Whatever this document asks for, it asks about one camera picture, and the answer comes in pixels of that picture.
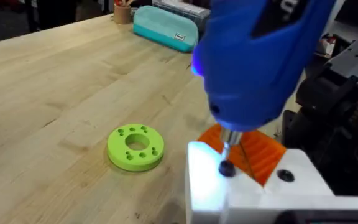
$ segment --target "screw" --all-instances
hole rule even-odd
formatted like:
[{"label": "screw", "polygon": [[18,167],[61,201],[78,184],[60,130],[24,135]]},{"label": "screw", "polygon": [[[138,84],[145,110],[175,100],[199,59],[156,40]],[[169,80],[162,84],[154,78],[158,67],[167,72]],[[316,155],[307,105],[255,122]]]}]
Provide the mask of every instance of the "screw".
[{"label": "screw", "polygon": [[236,170],[229,160],[223,160],[219,165],[219,172],[225,177],[234,177]]}]

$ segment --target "floor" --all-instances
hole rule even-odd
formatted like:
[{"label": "floor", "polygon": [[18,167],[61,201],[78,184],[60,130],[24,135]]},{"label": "floor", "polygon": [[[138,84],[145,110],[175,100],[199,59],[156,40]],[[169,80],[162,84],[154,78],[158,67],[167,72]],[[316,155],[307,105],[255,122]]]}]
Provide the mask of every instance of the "floor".
[{"label": "floor", "polygon": [[[101,6],[93,0],[82,0],[77,7],[76,20],[102,16]],[[23,4],[14,7],[0,4],[0,40],[28,34],[27,15]]]}]

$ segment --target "black machine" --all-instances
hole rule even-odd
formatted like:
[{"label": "black machine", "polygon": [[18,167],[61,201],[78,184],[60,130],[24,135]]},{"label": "black machine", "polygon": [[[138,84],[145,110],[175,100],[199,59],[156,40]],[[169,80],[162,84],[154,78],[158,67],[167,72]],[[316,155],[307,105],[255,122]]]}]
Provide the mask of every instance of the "black machine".
[{"label": "black machine", "polygon": [[333,56],[300,85],[299,112],[284,112],[282,144],[304,150],[336,195],[358,195],[358,41],[337,37]]}]

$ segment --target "white label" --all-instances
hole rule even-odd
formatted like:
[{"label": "white label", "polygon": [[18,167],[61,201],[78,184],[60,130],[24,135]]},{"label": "white label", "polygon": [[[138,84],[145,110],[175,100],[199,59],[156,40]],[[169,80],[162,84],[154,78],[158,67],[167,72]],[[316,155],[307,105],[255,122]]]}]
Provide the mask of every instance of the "white label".
[{"label": "white label", "polygon": [[203,9],[202,7],[197,7],[192,4],[187,4],[184,2],[177,2],[177,1],[172,1],[172,0],[161,0],[161,3],[164,3],[169,6],[177,7],[177,8],[183,9],[188,12],[193,12],[196,14],[205,11],[205,9]]},{"label": "white label", "polygon": [[183,41],[185,39],[186,36],[184,35],[180,35],[180,34],[175,34],[175,39],[176,40],[180,40],[180,41]]}]

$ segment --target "pencil holder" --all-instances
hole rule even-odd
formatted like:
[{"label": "pencil holder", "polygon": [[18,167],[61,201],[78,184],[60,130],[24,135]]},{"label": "pencil holder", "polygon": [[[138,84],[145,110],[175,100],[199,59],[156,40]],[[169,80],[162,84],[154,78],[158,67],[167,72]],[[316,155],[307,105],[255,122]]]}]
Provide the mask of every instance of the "pencil holder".
[{"label": "pencil holder", "polygon": [[130,24],[131,20],[130,6],[118,6],[114,4],[114,21],[116,24]]}]

